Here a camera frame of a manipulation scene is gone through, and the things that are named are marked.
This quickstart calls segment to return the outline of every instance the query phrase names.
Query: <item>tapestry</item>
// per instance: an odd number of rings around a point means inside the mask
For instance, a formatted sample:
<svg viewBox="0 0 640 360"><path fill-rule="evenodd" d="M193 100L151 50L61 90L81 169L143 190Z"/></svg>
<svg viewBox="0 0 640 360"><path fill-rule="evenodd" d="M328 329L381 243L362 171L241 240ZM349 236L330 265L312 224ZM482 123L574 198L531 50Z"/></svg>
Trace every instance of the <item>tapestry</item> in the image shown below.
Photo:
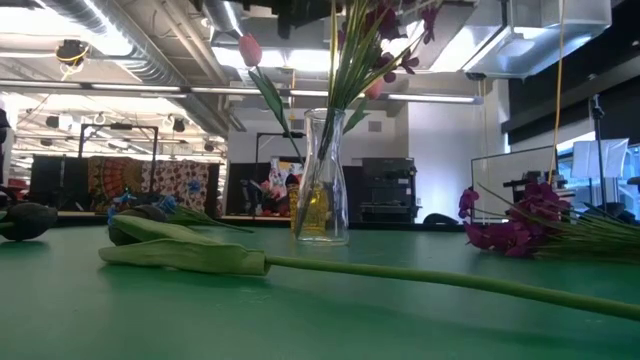
<svg viewBox="0 0 640 360"><path fill-rule="evenodd" d="M113 199L128 190L131 194L142 189L140 160L125 157L89 158L89 194L91 211L107 212Z"/></svg>
<svg viewBox="0 0 640 360"><path fill-rule="evenodd" d="M142 165L142 191L149 191L151 163ZM173 195L178 204L192 210L205 211L209 164L195 161L156 161L154 193Z"/></svg>

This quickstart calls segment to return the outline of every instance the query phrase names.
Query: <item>pink tulip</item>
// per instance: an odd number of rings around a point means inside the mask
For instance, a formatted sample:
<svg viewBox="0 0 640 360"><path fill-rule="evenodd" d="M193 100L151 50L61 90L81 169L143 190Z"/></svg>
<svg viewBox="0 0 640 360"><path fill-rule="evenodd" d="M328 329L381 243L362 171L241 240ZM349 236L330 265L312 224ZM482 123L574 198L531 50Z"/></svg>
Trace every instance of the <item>pink tulip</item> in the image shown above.
<svg viewBox="0 0 640 360"><path fill-rule="evenodd" d="M376 80L367 90L364 92L364 96L369 100L375 100L380 97L380 93L382 93L382 86L384 85L384 80L382 78Z"/></svg>
<svg viewBox="0 0 640 360"><path fill-rule="evenodd" d="M238 46L245 65L254 67L260 64L260 61L262 61L262 48L260 48L260 45L251 34L241 37L238 40Z"/></svg>

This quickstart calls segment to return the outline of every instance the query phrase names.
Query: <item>white wall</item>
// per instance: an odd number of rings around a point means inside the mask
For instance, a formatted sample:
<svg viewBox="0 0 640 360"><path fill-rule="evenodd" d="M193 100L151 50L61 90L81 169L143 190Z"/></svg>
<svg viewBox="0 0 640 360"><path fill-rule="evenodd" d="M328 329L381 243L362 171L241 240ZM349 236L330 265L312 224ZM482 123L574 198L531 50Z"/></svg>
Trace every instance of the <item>white wall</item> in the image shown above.
<svg viewBox="0 0 640 360"><path fill-rule="evenodd" d="M585 119L558 129L558 144L594 131L593 121ZM511 151L535 149L553 145L553 131L546 132L511 145Z"/></svg>
<svg viewBox="0 0 640 360"><path fill-rule="evenodd" d="M482 106L409 104L409 157L418 170L416 196L422 206L417 222L431 213L458 219L458 200L471 186L471 159L504 153L499 125L508 114L507 84L495 81Z"/></svg>
<svg viewBox="0 0 640 360"><path fill-rule="evenodd" d="M347 111L347 119L353 111ZM258 132L282 132L280 124L270 112L260 113L261 119L247 119L251 116L248 112L242 113L236 110L236 115L247 127L247 132L229 133L229 162L252 163L255 160L255 141ZM295 109L296 118L304 117L304 110ZM368 132L368 121L381 121L382 132ZM387 118L384 111L372 111L358 126L344 136L341 146L341 161L343 165L361 165L364 157L406 157L406 141L396 138L396 120ZM260 140L258 161L267 162L274 156L296 156L291 142L281 136L263 136ZM306 139L297 139L296 145L302 153L306 154Z"/></svg>

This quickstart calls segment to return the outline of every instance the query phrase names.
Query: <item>green stem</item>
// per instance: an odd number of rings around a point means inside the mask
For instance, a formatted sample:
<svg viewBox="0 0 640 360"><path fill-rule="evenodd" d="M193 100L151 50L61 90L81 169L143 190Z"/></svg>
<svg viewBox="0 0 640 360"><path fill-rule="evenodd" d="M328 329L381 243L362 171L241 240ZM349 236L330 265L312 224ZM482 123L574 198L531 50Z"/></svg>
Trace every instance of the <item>green stem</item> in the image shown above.
<svg viewBox="0 0 640 360"><path fill-rule="evenodd" d="M496 280L475 275L463 275L438 271L413 270L375 265L347 264L280 256L267 256L265 262L271 265L279 265L297 269L459 286L640 321L639 305L626 304L619 301L601 299L585 295L577 295L566 291L550 290L536 286L518 284L510 281Z"/></svg>

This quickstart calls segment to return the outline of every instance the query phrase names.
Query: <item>hanging cable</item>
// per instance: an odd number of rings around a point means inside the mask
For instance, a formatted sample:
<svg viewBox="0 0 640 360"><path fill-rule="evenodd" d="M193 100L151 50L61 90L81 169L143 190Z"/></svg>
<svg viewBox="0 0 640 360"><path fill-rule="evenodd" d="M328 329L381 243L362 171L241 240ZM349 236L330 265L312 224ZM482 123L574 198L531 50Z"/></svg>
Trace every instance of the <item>hanging cable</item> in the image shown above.
<svg viewBox="0 0 640 360"><path fill-rule="evenodd" d="M566 0L562 0L562 14L560 16L560 60L558 60L558 79L556 84L556 124L553 130L553 149L551 151L551 165L549 166L549 178L547 182L551 185L553 180L553 168L556 165L556 147L558 146L558 129L560 128L560 106L562 100L562 59L564 57L564 19Z"/></svg>

